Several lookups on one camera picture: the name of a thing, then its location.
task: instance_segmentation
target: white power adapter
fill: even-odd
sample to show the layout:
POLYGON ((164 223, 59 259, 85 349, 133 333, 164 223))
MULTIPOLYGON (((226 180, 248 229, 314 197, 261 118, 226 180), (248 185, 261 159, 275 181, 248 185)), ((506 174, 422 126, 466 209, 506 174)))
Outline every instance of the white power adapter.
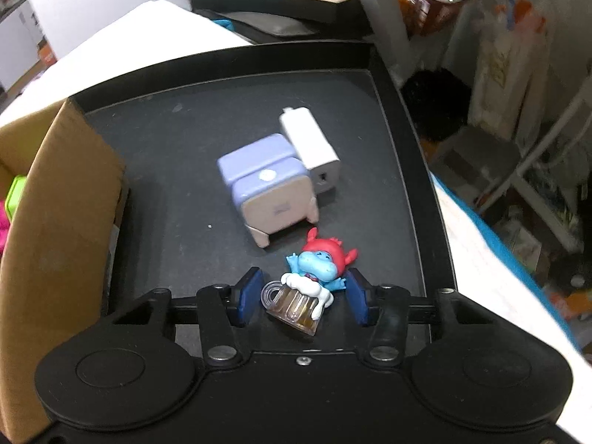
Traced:
POLYGON ((310 110, 305 107, 284 108, 279 121, 283 134, 292 142, 298 158, 310 172, 315 194, 335 187, 341 162, 310 110))

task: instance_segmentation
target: plastic bag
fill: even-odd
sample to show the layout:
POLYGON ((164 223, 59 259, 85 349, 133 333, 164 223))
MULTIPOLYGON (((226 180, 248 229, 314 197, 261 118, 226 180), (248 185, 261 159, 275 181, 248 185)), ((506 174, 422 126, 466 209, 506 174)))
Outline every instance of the plastic bag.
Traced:
POLYGON ((496 7, 487 15, 468 122, 505 140, 514 136, 522 154, 537 139, 544 111, 552 25, 545 0, 534 7, 527 0, 496 7))

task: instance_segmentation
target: black tray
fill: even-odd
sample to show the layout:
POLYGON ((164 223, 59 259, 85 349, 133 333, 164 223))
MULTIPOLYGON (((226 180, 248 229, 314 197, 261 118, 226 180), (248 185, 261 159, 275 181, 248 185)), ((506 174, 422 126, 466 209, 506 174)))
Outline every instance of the black tray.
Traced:
MULTIPOLYGON (((299 252, 310 225, 258 248, 216 160, 278 132, 288 106, 312 111, 342 161, 337 188, 319 196, 320 235, 357 247, 355 266, 374 285, 430 297, 455 287, 417 138, 372 45, 308 41, 191 55, 121 75, 75 100, 127 163, 131 191, 111 309, 155 287, 186 296, 234 283, 251 266, 270 279, 287 271, 284 256, 299 252)), ((407 352, 427 338, 424 327, 411 326, 407 352)))
POLYGON ((331 25, 358 19, 366 20, 360 0, 345 0, 339 3, 325 0, 191 0, 191 6, 198 10, 222 13, 255 11, 279 14, 331 25))

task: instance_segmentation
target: clear plastic mug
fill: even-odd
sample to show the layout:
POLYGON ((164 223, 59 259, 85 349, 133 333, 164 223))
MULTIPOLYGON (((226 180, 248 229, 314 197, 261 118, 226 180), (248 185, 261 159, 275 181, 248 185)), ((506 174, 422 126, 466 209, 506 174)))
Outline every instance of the clear plastic mug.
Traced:
POLYGON ((317 331, 321 319, 319 317, 318 320, 313 320, 311 317, 311 313, 319 303, 316 297, 304 295, 279 280, 274 280, 261 290, 261 303, 272 316, 309 336, 313 336, 317 331))

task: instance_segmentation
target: cardboard flap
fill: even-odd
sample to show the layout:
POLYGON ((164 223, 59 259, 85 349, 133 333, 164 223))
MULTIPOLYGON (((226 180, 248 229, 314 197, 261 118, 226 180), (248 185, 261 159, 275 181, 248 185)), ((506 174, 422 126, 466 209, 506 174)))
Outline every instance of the cardboard flap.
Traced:
POLYGON ((63 102, 0 127, 0 161, 13 175, 29 173, 35 155, 63 102))
MULTIPOLYGON (((36 137, 44 125, 36 114, 32 130, 23 121, 18 131, 36 137)), ((28 158, 14 155, 11 168, 22 172, 28 158)), ((100 316, 124 170, 69 101, 29 165, 0 263, 0 411, 16 443, 47 425, 34 389, 37 363, 100 316)))

